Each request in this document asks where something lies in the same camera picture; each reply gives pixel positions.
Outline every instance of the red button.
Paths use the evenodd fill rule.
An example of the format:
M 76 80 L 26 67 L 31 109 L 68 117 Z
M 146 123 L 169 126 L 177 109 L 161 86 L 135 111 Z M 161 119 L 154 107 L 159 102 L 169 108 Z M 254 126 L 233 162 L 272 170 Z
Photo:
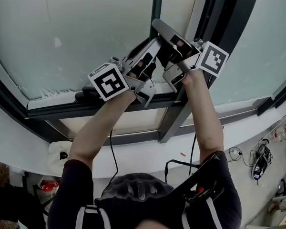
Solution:
M 203 192 L 204 192 L 204 188 L 203 188 L 203 187 L 199 187 L 199 188 L 197 189 L 197 192 L 203 193 Z

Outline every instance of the sleeve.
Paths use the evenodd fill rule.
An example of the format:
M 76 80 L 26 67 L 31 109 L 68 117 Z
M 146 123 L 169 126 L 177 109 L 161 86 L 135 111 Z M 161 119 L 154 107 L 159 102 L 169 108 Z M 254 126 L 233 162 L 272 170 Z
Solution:
M 93 205 L 92 172 L 83 162 L 69 160 L 49 211 L 48 228 L 75 228 L 78 211 L 87 204 Z
M 212 172 L 217 182 L 221 183 L 225 190 L 214 201 L 214 207 L 223 229 L 237 229 L 240 227 L 242 219 L 240 199 L 229 172 L 225 153 L 218 152 L 218 154 L 219 159 L 214 159 L 209 163 L 208 172 Z M 191 228 L 214 228 L 213 218 L 207 203 L 202 203 L 199 208 L 189 210 L 187 219 Z

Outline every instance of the frosted glass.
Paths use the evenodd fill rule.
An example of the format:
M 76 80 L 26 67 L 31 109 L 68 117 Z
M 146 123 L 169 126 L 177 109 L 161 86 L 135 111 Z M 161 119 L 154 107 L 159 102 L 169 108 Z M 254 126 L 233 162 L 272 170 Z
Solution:
M 184 34 L 194 0 L 163 0 L 161 17 Z M 78 91 L 111 56 L 149 35 L 152 0 L 0 0 L 0 59 L 29 99 Z M 163 82 L 162 70 L 153 78 Z
M 214 105 L 271 96 L 286 80 L 286 0 L 256 0 L 210 92 Z

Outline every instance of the forearm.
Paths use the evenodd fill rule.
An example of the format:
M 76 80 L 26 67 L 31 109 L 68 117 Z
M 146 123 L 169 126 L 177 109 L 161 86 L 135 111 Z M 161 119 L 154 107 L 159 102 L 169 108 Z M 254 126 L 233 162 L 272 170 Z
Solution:
M 192 81 L 185 84 L 200 149 L 223 150 L 224 134 L 212 104 L 202 70 L 191 72 Z
M 134 99 L 134 92 L 126 91 L 106 102 L 75 137 L 69 159 L 78 159 L 92 167 L 110 131 Z

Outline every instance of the white wall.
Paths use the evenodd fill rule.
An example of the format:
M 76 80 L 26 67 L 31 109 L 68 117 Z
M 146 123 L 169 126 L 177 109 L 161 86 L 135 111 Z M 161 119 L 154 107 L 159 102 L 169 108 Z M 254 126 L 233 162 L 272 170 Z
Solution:
M 242 143 L 266 130 L 286 115 L 286 101 L 278 109 L 270 109 L 260 117 L 225 125 L 225 149 Z M 170 159 L 188 162 L 190 159 L 193 134 L 171 138 L 166 144 L 157 141 L 115 146 L 119 174 L 134 172 L 156 172 L 163 170 Z M 48 144 L 30 133 L 0 110 L 0 162 L 33 173 L 53 175 L 47 170 Z M 193 161 L 198 160 L 198 146 L 195 146 Z M 93 164 L 93 177 L 111 177 L 115 164 L 109 147 L 103 147 Z
M 48 145 L 0 109 L 0 162 L 46 174 Z

